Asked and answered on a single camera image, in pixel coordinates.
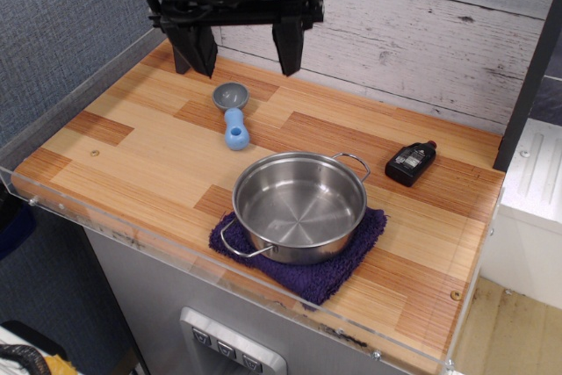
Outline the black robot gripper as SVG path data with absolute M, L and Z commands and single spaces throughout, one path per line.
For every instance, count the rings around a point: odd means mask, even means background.
M 323 0 L 146 0 L 151 19 L 159 26 L 165 17 L 181 25 L 272 26 L 278 60 L 285 76 L 300 71 L 305 29 L 324 19 Z M 217 44 L 209 26 L 182 27 L 162 23 L 173 46 L 178 74 L 192 69 L 213 75 Z

